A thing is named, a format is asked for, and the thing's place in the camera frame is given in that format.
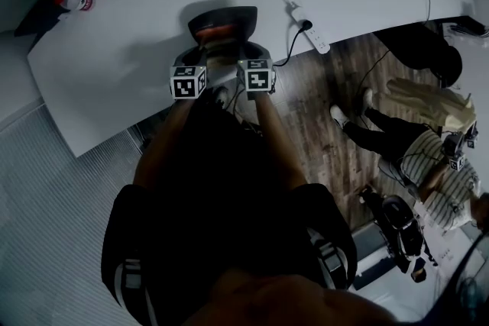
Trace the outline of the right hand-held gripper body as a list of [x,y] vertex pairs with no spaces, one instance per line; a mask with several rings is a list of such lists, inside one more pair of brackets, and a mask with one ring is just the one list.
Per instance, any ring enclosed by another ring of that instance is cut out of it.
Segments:
[[276,75],[268,50],[255,43],[242,44],[238,52],[237,77],[249,95],[274,93]]

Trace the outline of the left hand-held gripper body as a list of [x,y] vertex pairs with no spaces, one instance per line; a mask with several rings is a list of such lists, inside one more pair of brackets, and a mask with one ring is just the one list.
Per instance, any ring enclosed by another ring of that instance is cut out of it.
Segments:
[[207,87],[207,55],[194,47],[181,53],[170,69],[170,92],[175,100],[197,99]]

